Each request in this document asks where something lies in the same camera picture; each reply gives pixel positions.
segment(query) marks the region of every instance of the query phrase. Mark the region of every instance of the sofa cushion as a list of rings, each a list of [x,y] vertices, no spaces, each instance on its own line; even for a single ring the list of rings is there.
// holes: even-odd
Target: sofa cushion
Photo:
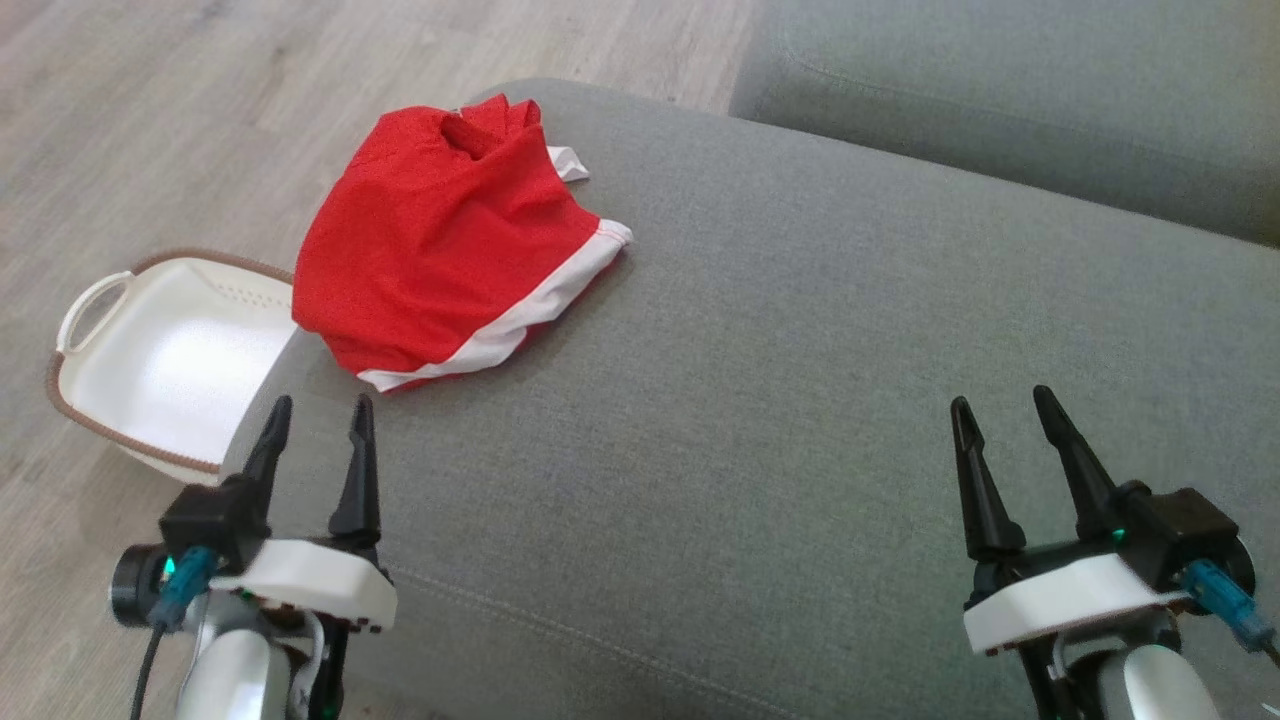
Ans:
[[[376,397],[397,626],[348,673],[471,717],[1024,719],[975,657],[948,404],[1032,542],[1074,520],[1032,387],[1116,478],[1194,484],[1280,589],[1280,252],[828,138],[553,81],[584,208],[636,242],[504,365]],[[271,523],[324,528],[369,391],[284,351],[228,468],[294,397]],[[1225,628],[1226,708],[1280,678]]]
[[[769,0],[731,113],[1280,243],[1276,0]]]

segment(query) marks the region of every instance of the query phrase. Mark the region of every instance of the wooden floor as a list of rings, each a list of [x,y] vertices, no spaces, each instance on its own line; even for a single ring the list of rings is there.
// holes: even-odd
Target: wooden floor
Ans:
[[[753,0],[0,1],[0,717],[124,717],[142,630],[106,611],[170,480],[58,415],[54,333],[163,249],[291,268],[380,113],[552,76],[723,111]],[[165,641],[146,717],[172,716]],[[367,683],[351,717],[429,717]]]

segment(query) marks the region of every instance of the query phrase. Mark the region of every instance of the white laundry basket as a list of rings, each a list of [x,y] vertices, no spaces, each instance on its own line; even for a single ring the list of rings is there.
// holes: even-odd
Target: white laundry basket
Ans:
[[[216,484],[232,434],[297,328],[292,282],[278,268],[202,250],[102,278],[63,319],[49,398],[138,460]],[[78,328],[109,292],[120,295],[96,325]]]

